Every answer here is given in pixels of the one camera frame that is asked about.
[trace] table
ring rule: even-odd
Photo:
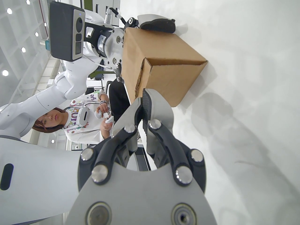
[[[120,12],[174,18],[209,61],[173,131],[204,154],[217,223],[298,224],[300,0],[121,0]]]

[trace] person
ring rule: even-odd
[[[117,122],[130,102],[124,84],[116,79],[109,86],[109,97],[103,90],[82,95],[71,101],[70,106],[60,109],[54,108],[43,116],[39,117],[33,129],[39,132],[52,133],[63,129],[67,138],[75,143],[98,144],[110,136],[113,123],[105,123],[108,117],[103,114],[111,110],[114,122]],[[76,118],[81,107],[86,106],[89,110],[87,124],[76,127]],[[102,118],[97,118],[95,111],[102,112]]]

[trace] white cabinet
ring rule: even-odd
[[[106,8],[114,8],[119,9],[120,8],[120,0],[93,0],[93,11],[101,15],[103,18],[105,18]],[[112,14],[111,25],[113,26],[119,26],[119,18],[116,17],[115,14]]]

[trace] silver screw head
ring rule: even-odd
[[[158,130],[161,127],[161,122],[158,119],[153,119],[149,122],[150,128]]]
[[[189,184],[193,180],[193,173],[187,166],[180,166],[175,172],[176,178],[183,184]]]
[[[104,181],[104,179],[106,179],[107,175],[108,175],[107,167],[104,165],[97,165],[92,170],[91,177],[95,183],[101,183],[102,181]]]
[[[124,127],[124,130],[127,132],[127,133],[133,133],[135,131],[135,125],[134,124],[131,124],[131,125],[127,125]]]
[[[112,211],[108,204],[98,202],[87,213],[88,225],[108,225],[112,220]]]
[[[203,161],[203,154],[198,149],[192,150],[191,157],[194,160],[194,162],[201,162],[201,161]]]
[[[80,158],[83,161],[88,161],[89,159],[92,158],[93,154],[94,154],[94,150],[91,149],[91,148],[87,148],[87,149],[82,151],[82,153],[80,154]]]
[[[171,214],[172,225],[196,225],[197,216],[195,211],[185,203],[176,205]]]

